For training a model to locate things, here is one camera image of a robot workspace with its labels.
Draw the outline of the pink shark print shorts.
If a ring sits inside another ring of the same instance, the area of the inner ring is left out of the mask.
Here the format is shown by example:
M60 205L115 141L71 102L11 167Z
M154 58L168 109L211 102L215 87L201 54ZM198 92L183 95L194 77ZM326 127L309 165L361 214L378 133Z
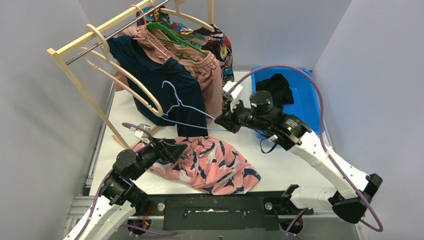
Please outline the pink shark print shorts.
M217 138L175 137L185 144L175 163L158 160L150 171L167 180L184 182L211 195L245 194L261 180L260 174L232 145Z

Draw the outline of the light blue wire hanger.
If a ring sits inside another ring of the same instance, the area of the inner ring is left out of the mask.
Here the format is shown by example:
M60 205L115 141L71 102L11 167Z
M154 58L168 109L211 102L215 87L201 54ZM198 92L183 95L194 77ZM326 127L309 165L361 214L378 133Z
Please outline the light blue wire hanger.
M216 120L217 118L216 117L213 117L212 115L210 115L210 114L208 114L208 113L206 113L206 112L204 112L202 110L199 110L199 109L197 109L197 108L195 108L193 106L184 104L183 101L180 99L175 86L170 81L164 80L162 82L162 84L161 84L161 88L162 89L164 88L165 84L169 85L173 89L173 94L175 96L175 99L176 99L177 104L172 105L165 113L163 113L160 116L161 119L163 119L165 121L168 121L168 122L171 122L171 123L175 123L177 125L183 125L183 126L197 128L197 129L214 130L214 131L224 131L224 129L209 128L209 127L205 127L205 126L198 126L198 125L193 125L193 124L188 124L188 123L184 123L184 122L179 122L179 121L168 119L167 117L169 116L169 113L171 112L171 110L174 109L174 108L178 108L178 107L182 107L182 108L186 108L186 109L192 109L192 110L194 110L196 112L199 112L199 113L205 115L206 117L209 117L212 120Z

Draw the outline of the black mesh shorts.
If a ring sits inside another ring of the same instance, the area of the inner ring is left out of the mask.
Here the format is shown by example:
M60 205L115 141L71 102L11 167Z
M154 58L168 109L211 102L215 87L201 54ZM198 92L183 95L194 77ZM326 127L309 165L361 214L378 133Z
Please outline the black mesh shorts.
M273 105L277 108L283 109L284 105L295 103L290 84L281 73L276 73L271 78L256 82L255 87L257 91L270 92Z

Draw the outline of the navy blue shorts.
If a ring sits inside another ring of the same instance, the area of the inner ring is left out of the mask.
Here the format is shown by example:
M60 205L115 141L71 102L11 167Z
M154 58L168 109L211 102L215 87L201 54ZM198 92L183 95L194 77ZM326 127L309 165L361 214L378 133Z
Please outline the navy blue shorts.
M163 116L156 116L139 100L137 110L157 126L176 126L180 137L208 135L205 103L198 81L176 59L156 63L138 41L128 35L108 41L120 66L139 80L158 100Z

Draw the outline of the pink wire hanger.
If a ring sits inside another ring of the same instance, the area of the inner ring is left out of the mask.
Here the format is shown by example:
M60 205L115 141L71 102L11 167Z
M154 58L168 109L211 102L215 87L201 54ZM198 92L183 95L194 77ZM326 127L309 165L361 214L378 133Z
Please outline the pink wire hanger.
M173 43L166 42L170 38L160 29L148 28L148 24L151 22L148 21L149 15L146 15L146 12L136 5L131 5L133 8L137 8L136 16L143 18L139 19L136 23L136 26L130 26L126 28L122 33L133 37L147 56L157 63L164 63L169 58L176 58L174 53L171 51L171 47L174 47Z

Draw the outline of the beige wooden hanger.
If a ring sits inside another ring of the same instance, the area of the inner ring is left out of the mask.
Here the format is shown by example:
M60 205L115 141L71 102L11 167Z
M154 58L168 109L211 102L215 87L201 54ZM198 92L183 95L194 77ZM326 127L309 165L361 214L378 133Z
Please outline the beige wooden hanger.
M85 29L88 33L93 33L101 43L101 51L102 53L99 53L95 50L89 50L88 52L99 57L102 61L112 66L115 70L126 76L130 82L135 83L142 92L147 96L147 98L151 101L147 101L145 98L143 98L141 95L136 93L134 90L132 90L129 86L124 84L121 80L119 80L114 75L110 74L108 71L102 69L98 65L91 62L86 56L83 56L83 59L95 70L98 72L104 74L109 79L111 79L115 84L122 87L124 90L126 90L128 93L130 93L133 97L135 97L142 105L144 105L150 112L152 112L155 116L161 117L164 114L163 108L159 101L155 98L155 96L130 72L122 68L120 65L118 65L116 62L112 60L112 55L110 54L110 46L106 40L106 38L102 35L102 33L93 25L87 24L85 26Z

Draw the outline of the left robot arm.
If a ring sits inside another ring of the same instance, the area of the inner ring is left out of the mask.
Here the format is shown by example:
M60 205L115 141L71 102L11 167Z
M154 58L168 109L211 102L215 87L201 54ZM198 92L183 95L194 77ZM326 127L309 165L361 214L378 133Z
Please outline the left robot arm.
M135 181L158 160L176 163L188 148L174 139L151 138L138 150L118 153L112 169L105 175L91 206L64 239L107 240L135 213L148 207L148 194Z

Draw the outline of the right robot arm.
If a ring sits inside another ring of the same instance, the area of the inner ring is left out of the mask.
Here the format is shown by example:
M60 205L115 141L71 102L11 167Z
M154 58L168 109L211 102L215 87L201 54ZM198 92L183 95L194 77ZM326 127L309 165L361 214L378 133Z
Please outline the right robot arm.
M249 97L250 107L231 97L214 122L232 133L240 128L260 131L270 142L300 157L331 184L327 188L305 188L294 184L281 199L282 209L320 209L334 212L342 220L356 224L367 211L382 184L376 174L367 174L346 162L300 118L274 106L270 92L260 90Z

